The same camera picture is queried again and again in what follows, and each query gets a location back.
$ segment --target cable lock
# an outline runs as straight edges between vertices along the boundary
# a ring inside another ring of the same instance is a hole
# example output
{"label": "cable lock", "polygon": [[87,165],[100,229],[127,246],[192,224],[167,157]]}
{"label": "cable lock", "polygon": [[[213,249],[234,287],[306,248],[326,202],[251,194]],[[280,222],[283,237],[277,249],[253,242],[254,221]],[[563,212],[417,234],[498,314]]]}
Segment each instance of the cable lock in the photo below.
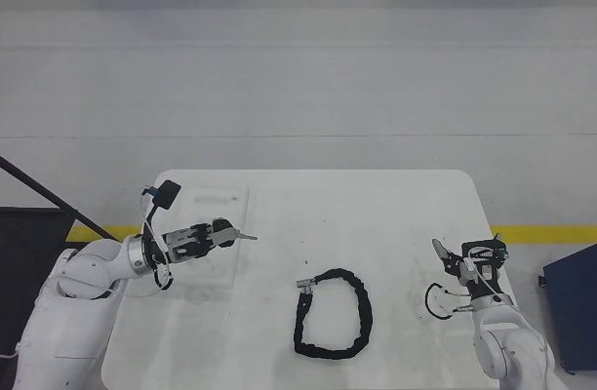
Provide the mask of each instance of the cable lock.
{"label": "cable lock", "polygon": [[[353,345],[347,349],[330,350],[316,346],[314,344],[305,344],[302,342],[303,320],[309,312],[313,294],[311,286],[335,278],[342,278],[355,289],[357,294],[357,308],[359,310],[359,337],[355,338]],[[295,324],[295,352],[309,358],[341,360],[350,359],[361,352],[370,341],[370,331],[373,328],[373,308],[368,299],[368,292],[364,288],[363,282],[350,271],[342,268],[334,268],[318,275],[313,279],[305,279],[297,282],[297,287],[301,289],[298,297],[297,322]]]}

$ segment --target black cable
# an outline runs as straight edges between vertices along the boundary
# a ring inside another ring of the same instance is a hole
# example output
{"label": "black cable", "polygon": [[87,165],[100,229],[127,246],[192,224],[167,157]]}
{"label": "black cable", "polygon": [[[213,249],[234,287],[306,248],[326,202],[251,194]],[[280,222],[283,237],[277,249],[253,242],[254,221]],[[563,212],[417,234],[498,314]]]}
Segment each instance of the black cable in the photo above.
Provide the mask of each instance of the black cable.
{"label": "black cable", "polygon": [[431,290],[432,290],[434,287],[436,287],[436,288],[438,288],[438,289],[443,289],[442,285],[440,285],[439,283],[433,283],[433,284],[431,284],[431,285],[428,287],[428,289],[426,289],[426,292],[424,293],[424,307],[426,307],[426,310],[428,311],[428,313],[429,313],[431,316],[435,317],[436,319],[438,319],[438,320],[448,320],[448,319],[450,319],[451,317],[453,317],[453,315],[452,315],[452,314],[451,314],[451,315],[448,315],[448,316],[440,316],[440,315],[437,315],[437,314],[433,313],[433,311],[431,310],[431,308],[430,308],[430,307],[428,307],[428,294],[431,292]]}
{"label": "black cable", "polygon": [[319,359],[341,360],[350,359],[361,352],[370,341],[370,332],[373,328],[373,308],[368,298],[368,292],[364,288],[362,281],[350,271],[342,268],[334,268],[318,275],[313,279],[314,284],[324,280],[342,278],[355,289],[357,294],[357,309],[359,310],[359,337],[355,338],[353,345],[346,349],[330,350],[318,347],[314,344],[305,344],[302,342],[303,320],[309,312],[313,294],[301,292],[298,297],[297,322],[295,324],[295,352],[298,354]]}

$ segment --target black mat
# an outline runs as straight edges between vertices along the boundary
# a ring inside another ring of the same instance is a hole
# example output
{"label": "black mat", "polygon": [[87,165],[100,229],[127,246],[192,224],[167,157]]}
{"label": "black mat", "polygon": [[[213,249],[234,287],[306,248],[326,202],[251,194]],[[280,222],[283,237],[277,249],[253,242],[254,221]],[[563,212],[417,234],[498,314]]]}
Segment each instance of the black mat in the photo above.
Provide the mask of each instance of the black mat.
{"label": "black mat", "polygon": [[[60,209],[0,208],[0,354],[14,352],[73,222]],[[0,388],[10,388],[15,366],[0,359]]]}

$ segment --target white cable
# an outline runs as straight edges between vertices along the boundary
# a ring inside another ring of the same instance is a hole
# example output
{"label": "white cable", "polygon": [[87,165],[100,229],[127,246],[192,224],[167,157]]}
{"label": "white cable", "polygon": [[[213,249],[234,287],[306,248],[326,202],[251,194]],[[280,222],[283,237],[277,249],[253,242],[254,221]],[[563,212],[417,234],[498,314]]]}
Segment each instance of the white cable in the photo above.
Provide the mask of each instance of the white cable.
{"label": "white cable", "polygon": [[144,206],[143,202],[144,202],[144,195],[140,195],[140,211],[142,212],[142,220],[144,221],[144,224],[146,225],[147,229],[149,229],[151,236],[153,237],[155,242],[158,244],[158,248],[160,248],[160,252],[162,253],[162,256],[164,257],[164,264],[166,266],[166,272],[165,272],[166,281],[160,282],[162,284],[162,288],[164,288],[171,280],[171,267],[169,265],[169,260],[166,257],[166,253],[164,252],[164,248],[168,248],[168,246],[166,245],[166,243],[164,242],[164,239],[162,239],[161,236],[158,236],[155,234],[155,231],[151,227],[151,224],[146,220],[146,207]]}
{"label": "white cable", "polygon": [[117,295],[123,295],[123,296],[125,296],[127,298],[147,298],[148,296],[156,295],[157,293],[159,293],[159,292],[162,291],[162,289],[158,289],[155,292],[144,294],[144,295],[138,295],[138,294],[128,295],[125,292],[118,292],[115,289],[111,289],[111,288],[108,288],[108,287],[93,285],[92,283],[88,283],[88,282],[81,281],[79,279],[71,278],[68,275],[57,274],[57,275],[52,276],[52,278],[57,278],[57,279],[60,278],[60,279],[72,280],[74,282],[81,283],[82,285],[94,287],[96,289],[102,289],[102,290],[105,290],[107,292],[115,293]]}
{"label": "white cable", "polygon": [[18,354],[19,354],[19,351],[15,351],[15,353],[12,355],[0,355],[0,359],[13,359]]}
{"label": "white cable", "polygon": [[[492,293],[494,293],[495,295],[498,295],[498,293],[496,292],[496,290],[494,290],[494,288],[492,288],[492,286],[490,286],[489,283],[487,283],[487,281],[485,280],[485,278],[483,277],[483,275],[481,275],[481,273],[478,271],[478,268],[476,266],[474,266],[474,272],[476,272],[476,275],[478,275],[479,279],[483,281],[483,283],[485,284],[485,286],[487,286],[488,289],[490,289],[490,291]],[[514,304],[508,303],[506,301],[504,301],[504,299],[502,300],[502,302],[504,302],[507,306],[509,306],[510,308],[512,308],[513,310],[515,310],[518,314],[520,314],[522,317],[524,317],[530,324],[531,326],[535,323],[534,321],[531,321],[531,319],[526,316],[524,313],[522,313],[520,311],[520,309],[515,306]],[[543,371],[543,387],[547,390],[548,388],[548,368],[549,368],[549,362],[548,362],[548,341],[545,339],[545,336],[543,335],[543,333],[541,333],[540,331],[537,331],[537,333],[539,333],[539,335],[541,336],[541,338],[543,339],[543,357],[545,358],[545,370]]]}

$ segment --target cable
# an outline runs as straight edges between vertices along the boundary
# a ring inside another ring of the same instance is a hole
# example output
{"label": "cable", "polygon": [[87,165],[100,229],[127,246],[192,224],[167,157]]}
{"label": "cable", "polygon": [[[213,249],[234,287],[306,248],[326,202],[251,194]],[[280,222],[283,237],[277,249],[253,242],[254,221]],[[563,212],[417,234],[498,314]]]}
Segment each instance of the cable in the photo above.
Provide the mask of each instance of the cable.
{"label": "cable", "polygon": [[19,354],[19,351],[15,351],[12,355],[0,355],[0,359],[13,359]]}
{"label": "cable", "polygon": [[115,293],[117,295],[123,295],[123,296],[125,296],[127,298],[147,298],[149,296],[156,295],[157,293],[159,293],[159,292],[162,291],[162,289],[158,289],[155,292],[148,293],[148,294],[145,294],[145,295],[128,295],[125,292],[118,292],[115,289],[111,289],[111,288],[108,288],[108,287],[93,285],[92,283],[88,283],[88,282],[81,281],[79,279],[71,278],[68,275],[57,274],[57,275],[52,276],[52,278],[72,280],[74,282],[81,283],[82,285],[94,287],[96,289],[102,289],[102,290],[105,290],[107,292]]}
{"label": "cable", "polygon": [[442,290],[442,285],[440,285],[439,283],[433,283],[431,284],[428,289],[426,289],[426,292],[424,293],[424,307],[426,307],[426,311],[428,311],[428,314],[430,314],[431,316],[435,317],[438,320],[442,320],[442,321],[446,321],[448,319],[450,319],[451,317],[453,317],[452,314],[449,314],[447,316],[440,316],[438,314],[435,314],[433,312],[433,310],[431,310],[430,307],[428,307],[428,294],[431,292],[431,290],[436,287],[440,290]]}
{"label": "cable", "polygon": [[[478,271],[477,267],[474,267],[474,272],[476,272],[476,275],[478,275],[479,279],[483,281],[485,286],[487,286],[487,288],[490,289],[490,291],[492,293],[494,293],[495,295],[498,295],[496,290],[494,290],[494,288],[492,288],[492,286],[490,286],[490,284],[487,283],[487,281],[485,280],[483,275],[481,275],[481,273]],[[524,319],[526,319],[529,323],[531,323],[531,324],[535,323],[534,321],[531,321],[531,319],[528,316],[526,316],[524,313],[522,313],[520,311],[520,309],[517,308],[514,304],[507,303],[504,301],[504,299],[502,300],[502,302],[504,302],[504,304],[506,304],[507,306],[511,307],[513,310],[515,310],[518,314],[520,314],[522,317],[524,317]],[[549,362],[548,362],[548,341],[545,338],[545,336],[543,335],[543,333],[541,333],[537,329],[535,329],[535,331],[537,331],[537,333],[539,333],[539,335],[541,335],[541,338],[543,339],[543,356],[545,358],[545,370],[543,371],[543,386],[547,390],[547,388],[548,388],[547,376],[548,376],[548,368],[550,366]]]}
{"label": "cable", "polygon": [[[160,247],[160,244],[162,244],[164,246],[164,248],[168,248],[168,246],[164,242],[164,239],[162,239],[162,237],[155,234],[155,231],[151,227],[151,223],[149,223],[149,221],[146,220],[146,207],[144,206],[143,202],[144,202],[144,195],[146,195],[147,193],[148,192],[142,192],[142,195],[140,195],[140,211],[142,212],[142,220],[144,221],[144,225],[146,226],[146,228],[149,229],[149,232],[151,233],[151,236],[153,237],[155,242],[158,243],[158,247]],[[169,283],[171,283],[171,267],[169,266],[169,259],[166,257],[164,248],[160,248],[160,252],[162,253],[162,256],[164,257],[164,265],[166,266],[166,272],[165,272],[166,281],[163,283],[160,283],[161,286],[159,286],[159,287],[161,290],[165,290],[169,286]]]}

